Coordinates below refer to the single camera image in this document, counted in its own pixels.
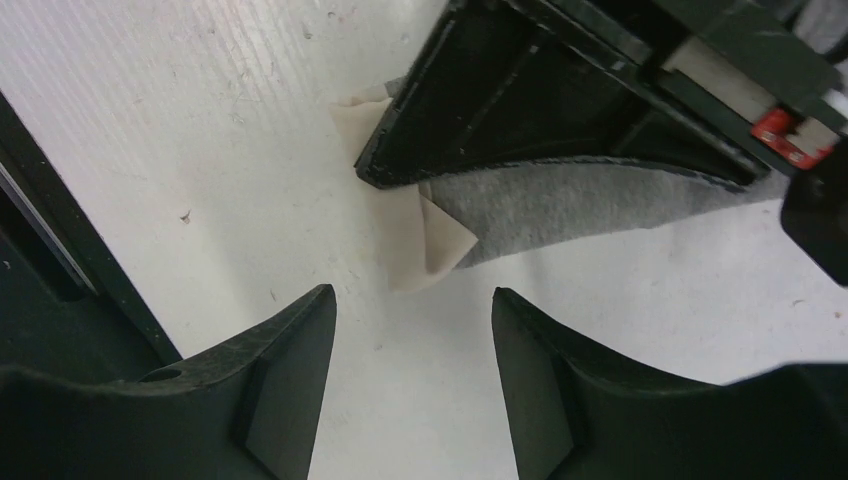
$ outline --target gray cloth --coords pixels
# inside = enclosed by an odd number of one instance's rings
[[[797,30],[817,50],[848,24],[844,0],[814,0]],[[390,95],[398,81],[386,84]],[[653,228],[692,215],[781,197],[777,173],[741,194],[666,172],[613,165],[546,165],[430,181],[430,199],[471,230],[458,267],[588,235]]]

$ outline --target fabric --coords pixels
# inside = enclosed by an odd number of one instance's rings
[[[377,87],[330,106],[351,175],[389,102],[386,89]],[[377,225],[378,252],[391,291],[415,292],[436,283],[477,243],[473,233],[422,196],[417,185],[378,190],[359,183]]]

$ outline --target white surface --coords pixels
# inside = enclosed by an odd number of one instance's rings
[[[403,74],[440,8],[11,0],[0,89],[184,355],[335,285],[312,479],[515,478],[488,319],[498,285],[702,380],[848,358],[848,294],[781,233],[776,203],[390,295],[326,105]]]

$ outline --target beige cloth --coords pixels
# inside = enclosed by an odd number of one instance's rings
[[[380,86],[330,106],[351,166],[390,101]],[[473,233],[422,196],[418,185],[378,190],[360,184],[376,220],[380,261],[391,291],[415,292],[433,285],[477,243]]]

